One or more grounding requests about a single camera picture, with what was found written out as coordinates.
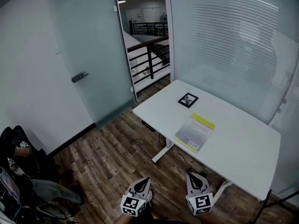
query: yellow stripe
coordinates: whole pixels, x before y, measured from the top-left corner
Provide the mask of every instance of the yellow stripe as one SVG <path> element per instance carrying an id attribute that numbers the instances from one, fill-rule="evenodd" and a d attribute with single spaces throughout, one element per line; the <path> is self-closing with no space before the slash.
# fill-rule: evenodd
<path id="1" fill-rule="evenodd" d="M 202 123 L 203 125 L 209 127 L 210 129 L 214 130 L 215 129 L 215 124 L 212 124 L 211 122 L 205 120 L 203 117 L 200 117 L 199 115 L 197 115 L 196 113 L 194 113 L 191 116 L 193 119 L 195 119 L 196 121 Z"/>
<path id="2" fill-rule="evenodd" d="M 179 141 L 181 144 L 185 145 L 188 149 L 192 150 L 195 153 L 198 153 L 194 148 L 191 148 L 189 145 L 186 145 L 184 142 L 182 142 L 176 135 L 174 136 L 177 141 Z"/>

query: yellow and gray booklet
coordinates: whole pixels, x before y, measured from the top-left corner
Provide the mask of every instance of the yellow and gray booklet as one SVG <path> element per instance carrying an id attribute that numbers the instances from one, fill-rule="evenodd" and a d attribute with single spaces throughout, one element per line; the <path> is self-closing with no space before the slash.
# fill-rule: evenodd
<path id="1" fill-rule="evenodd" d="M 214 129 L 214 124 L 194 113 L 174 137 L 181 144 L 198 153 Z"/>

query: metal railing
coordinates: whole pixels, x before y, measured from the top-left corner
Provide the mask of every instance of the metal railing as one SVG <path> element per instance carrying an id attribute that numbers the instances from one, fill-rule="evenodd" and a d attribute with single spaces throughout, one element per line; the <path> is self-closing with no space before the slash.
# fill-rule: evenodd
<path id="1" fill-rule="evenodd" d="M 130 24 L 131 35 L 156 35 L 167 36 L 168 24 L 167 22 L 145 22 L 145 23 L 132 23 Z"/>
<path id="2" fill-rule="evenodd" d="M 134 72 L 135 68 L 137 68 L 137 67 L 139 67 L 143 64 L 148 63 L 148 66 L 145 69 L 134 73 L 133 77 L 136 77 L 141 73 L 145 74 L 142 78 L 134 81 L 134 84 L 137 84 L 138 82 L 141 82 L 142 80 L 146 79 L 147 77 L 150 77 L 151 79 L 154 79 L 154 74 L 155 73 L 157 73 L 157 72 L 165 69 L 166 67 L 170 66 L 169 58 L 166 57 L 164 60 L 162 60 L 162 58 L 165 57 L 166 54 L 169 54 L 169 45 L 160 45 L 158 48 L 154 47 L 155 43 L 162 42 L 162 41 L 165 41 L 165 40 L 168 40 L 168 36 L 157 38 L 157 39 L 154 39 L 154 40 L 151 40 L 151 41 L 148 41 L 148 42 L 144 42 L 144 43 L 141 43 L 141 44 L 138 44 L 138 45 L 135 45 L 133 47 L 128 48 L 128 53 L 131 52 L 131 51 L 138 50 L 140 48 L 144 48 L 144 47 L 146 47 L 146 49 L 147 49 L 147 52 L 142 53 L 138 56 L 135 56 L 135 57 L 132 57 L 132 58 L 129 59 L 129 61 L 131 63 L 131 61 L 136 60 L 137 58 L 140 58 L 140 57 L 145 56 L 145 55 L 148 56 L 147 60 L 142 61 L 139 64 L 137 62 L 136 62 L 137 64 L 135 64 L 135 65 L 131 64 L 131 70 Z M 163 53 L 158 53 L 161 49 L 166 49 L 166 48 L 168 48 L 168 51 L 163 52 Z M 158 58 L 158 57 L 161 59 L 161 61 L 156 63 L 156 64 L 153 64 L 152 61 L 154 59 Z M 153 70 L 153 68 L 158 66 L 158 65 L 161 65 L 161 68 L 159 68 L 157 70 Z"/>

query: desk control panel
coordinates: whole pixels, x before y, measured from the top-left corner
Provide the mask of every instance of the desk control panel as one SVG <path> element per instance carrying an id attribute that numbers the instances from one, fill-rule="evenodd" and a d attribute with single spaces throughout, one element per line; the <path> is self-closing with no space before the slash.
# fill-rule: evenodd
<path id="1" fill-rule="evenodd" d="M 152 126 L 150 126 L 149 124 L 145 123 L 143 120 L 141 121 L 141 123 L 142 123 L 145 127 L 147 127 L 149 130 L 151 130 L 152 132 L 155 132 L 155 131 L 156 131 Z"/>

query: wooden floor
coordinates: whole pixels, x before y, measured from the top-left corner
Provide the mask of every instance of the wooden floor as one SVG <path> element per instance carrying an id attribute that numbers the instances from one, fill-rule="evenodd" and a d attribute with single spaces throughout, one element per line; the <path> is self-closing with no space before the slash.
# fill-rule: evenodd
<path id="1" fill-rule="evenodd" d="M 145 101 L 170 83 L 165 78 L 139 95 Z M 141 177 L 151 178 L 154 191 L 152 213 L 158 218 L 199 224 L 187 207 L 185 176 L 189 166 L 182 157 L 168 152 L 157 164 L 151 159 L 162 149 L 159 134 L 141 124 L 132 109 L 127 110 L 101 130 L 93 129 L 55 156 L 60 171 L 73 169 L 68 186 L 77 184 L 85 193 L 85 204 L 74 205 L 77 222 L 85 224 L 112 224 L 121 214 L 121 197 L 131 182 Z M 211 190 L 215 193 L 223 178 L 201 165 L 177 147 L 197 171 L 207 173 Z M 246 224 L 257 213 L 261 203 L 232 185 L 213 207 L 213 214 L 222 224 Z M 265 209 L 258 224 L 288 224 L 293 216 L 279 206 Z"/>

